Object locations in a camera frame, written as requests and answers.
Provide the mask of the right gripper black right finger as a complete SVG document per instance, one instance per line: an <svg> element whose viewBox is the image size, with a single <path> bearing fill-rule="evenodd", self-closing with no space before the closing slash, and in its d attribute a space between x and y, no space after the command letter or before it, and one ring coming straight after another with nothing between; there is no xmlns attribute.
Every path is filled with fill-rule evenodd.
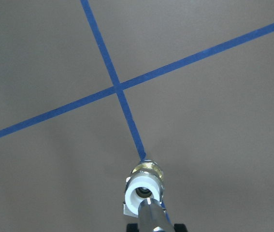
<svg viewBox="0 0 274 232"><path fill-rule="evenodd" d="M187 232L187 227L185 224L176 223L174 224L175 232Z"/></svg>

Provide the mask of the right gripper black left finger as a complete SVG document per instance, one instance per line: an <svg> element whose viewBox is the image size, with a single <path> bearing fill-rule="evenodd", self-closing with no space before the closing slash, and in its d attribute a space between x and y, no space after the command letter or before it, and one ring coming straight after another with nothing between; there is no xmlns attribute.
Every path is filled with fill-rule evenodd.
<svg viewBox="0 0 274 232"><path fill-rule="evenodd" d="M129 223L126 225L126 232L139 232L137 223Z"/></svg>

